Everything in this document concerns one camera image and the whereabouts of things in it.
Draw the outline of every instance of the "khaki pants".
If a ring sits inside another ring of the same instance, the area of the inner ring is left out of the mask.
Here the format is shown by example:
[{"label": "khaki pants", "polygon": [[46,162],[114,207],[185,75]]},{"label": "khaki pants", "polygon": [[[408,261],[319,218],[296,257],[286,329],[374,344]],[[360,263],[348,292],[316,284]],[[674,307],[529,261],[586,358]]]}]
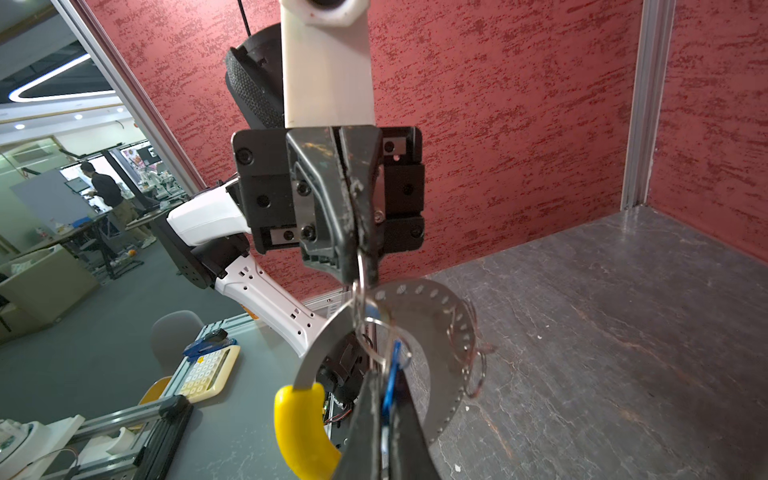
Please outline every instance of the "khaki pants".
[{"label": "khaki pants", "polygon": [[[139,218],[139,214],[136,212],[136,209],[128,200],[123,200],[116,207],[112,207],[112,213],[114,214],[115,220],[118,221],[118,227],[120,227],[120,230],[123,231],[125,231],[125,226],[129,222]],[[133,235],[134,238],[139,242],[143,242],[147,238],[152,237],[152,233],[150,233],[146,227],[137,227],[129,230],[128,233]]]}]

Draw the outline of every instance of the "yellow calculator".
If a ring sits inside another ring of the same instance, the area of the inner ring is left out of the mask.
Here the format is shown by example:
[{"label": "yellow calculator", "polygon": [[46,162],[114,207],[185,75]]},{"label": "yellow calculator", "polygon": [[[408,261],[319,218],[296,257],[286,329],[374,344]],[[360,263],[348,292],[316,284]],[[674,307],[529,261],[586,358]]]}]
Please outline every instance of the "yellow calculator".
[{"label": "yellow calculator", "polygon": [[198,357],[184,377],[178,395],[195,403],[221,393],[239,353],[240,346],[230,345]]}]

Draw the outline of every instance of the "yellow handle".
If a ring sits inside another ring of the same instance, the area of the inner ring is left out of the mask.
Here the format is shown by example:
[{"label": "yellow handle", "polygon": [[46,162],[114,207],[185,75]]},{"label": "yellow handle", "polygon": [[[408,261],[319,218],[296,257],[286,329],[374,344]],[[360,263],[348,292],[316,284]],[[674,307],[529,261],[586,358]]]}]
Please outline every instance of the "yellow handle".
[{"label": "yellow handle", "polygon": [[275,433],[286,464],[301,480],[329,480],[341,453],[323,428],[325,390],[284,386],[275,395]]}]

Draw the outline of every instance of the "man in black shirt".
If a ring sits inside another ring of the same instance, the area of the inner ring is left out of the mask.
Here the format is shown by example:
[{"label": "man in black shirt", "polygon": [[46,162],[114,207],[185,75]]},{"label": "man in black shirt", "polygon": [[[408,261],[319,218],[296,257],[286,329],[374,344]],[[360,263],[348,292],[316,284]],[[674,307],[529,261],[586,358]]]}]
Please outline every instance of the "man in black shirt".
[{"label": "man in black shirt", "polygon": [[[91,183],[96,189],[95,192],[86,194],[86,197],[99,196],[109,207],[112,207],[112,213],[115,220],[118,221],[121,230],[125,231],[125,226],[132,220],[139,218],[139,214],[131,202],[123,198],[122,192],[118,184],[109,175],[103,175],[96,173],[96,169],[93,164],[88,161],[84,161],[80,164],[80,170],[83,171],[83,175],[91,179]],[[140,242],[141,248],[147,248],[152,243],[157,241],[157,238],[146,227],[137,227],[131,230],[131,235]]]}]

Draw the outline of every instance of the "ceiling light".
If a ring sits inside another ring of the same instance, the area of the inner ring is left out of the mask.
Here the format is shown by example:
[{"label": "ceiling light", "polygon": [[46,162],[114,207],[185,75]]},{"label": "ceiling light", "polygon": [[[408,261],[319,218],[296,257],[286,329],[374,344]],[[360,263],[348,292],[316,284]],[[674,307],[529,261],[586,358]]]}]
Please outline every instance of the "ceiling light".
[{"label": "ceiling light", "polygon": [[33,98],[24,98],[22,97],[22,94],[29,90],[32,87],[36,87],[43,83],[46,80],[49,80],[56,75],[63,73],[70,68],[74,67],[75,65],[79,65],[83,63],[84,61],[88,60],[91,57],[91,54],[85,54],[82,57],[78,57],[73,61],[70,61],[67,64],[62,65],[59,68],[56,68],[54,70],[51,70],[47,74],[36,78],[33,81],[30,81],[26,85],[19,87],[11,92],[11,94],[8,96],[8,99],[11,101],[18,101],[18,102],[27,102],[27,101],[45,101],[45,100],[64,100],[66,98],[79,98],[79,97],[93,97],[94,95],[104,95],[104,94],[113,94],[114,90],[104,90],[104,91],[86,91],[84,93],[80,94],[63,94],[63,95],[49,95],[47,97],[33,97]]}]

